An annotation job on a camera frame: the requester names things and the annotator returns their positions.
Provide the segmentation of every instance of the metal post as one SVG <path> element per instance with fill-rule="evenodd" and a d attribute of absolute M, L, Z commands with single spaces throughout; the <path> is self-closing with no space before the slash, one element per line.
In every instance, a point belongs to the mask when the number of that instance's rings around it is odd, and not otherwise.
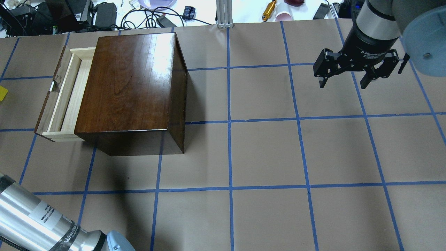
<path fill-rule="evenodd" d="M 221 29 L 232 28 L 232 0 L 217 1 L 217 26 Z"/>

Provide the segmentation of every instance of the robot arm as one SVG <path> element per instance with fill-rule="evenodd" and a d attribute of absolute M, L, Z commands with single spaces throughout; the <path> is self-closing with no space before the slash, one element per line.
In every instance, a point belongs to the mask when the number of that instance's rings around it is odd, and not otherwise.
<path fill-rule="evenodd" d="M 366 72 L 362 89 L 389 77 L 399 62 L 390 48 L 401 34 L 407 52 L 402 68 L 410 56 L 421 73 L 446 76 L 446 0 L 367 0 L 342 49 L 323 49 L 314 63 L 319 86 L 324 88 L 328 78 L 345 71 Z"/>

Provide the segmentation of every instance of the wooden drawer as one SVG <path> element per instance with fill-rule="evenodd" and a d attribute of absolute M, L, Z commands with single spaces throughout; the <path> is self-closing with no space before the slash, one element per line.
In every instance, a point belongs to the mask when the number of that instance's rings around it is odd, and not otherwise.
<path fill-rule="evenodd" d="M 111 156 L 183 153 L 189 79 L 174 33 L 65 47 L 35 133 Z"/>

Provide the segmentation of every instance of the brown wooden box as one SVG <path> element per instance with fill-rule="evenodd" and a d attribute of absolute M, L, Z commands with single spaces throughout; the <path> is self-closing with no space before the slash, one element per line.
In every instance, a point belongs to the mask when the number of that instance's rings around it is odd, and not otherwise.
<path fill-rule="evenodd" d="M 85 140 L 110 156 L 180 154 L 187 81 L 175 33 L 66 47 L 35 133 L 55 142 Z"/>

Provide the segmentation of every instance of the black phone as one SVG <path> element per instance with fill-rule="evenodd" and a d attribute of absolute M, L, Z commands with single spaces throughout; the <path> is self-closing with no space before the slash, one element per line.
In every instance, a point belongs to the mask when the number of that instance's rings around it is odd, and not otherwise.
<path fill-rule="evenodd" d="M 324 19 L 329 10 L 330 6 L 328 4 L 321 4 L 313 19 Z"/>

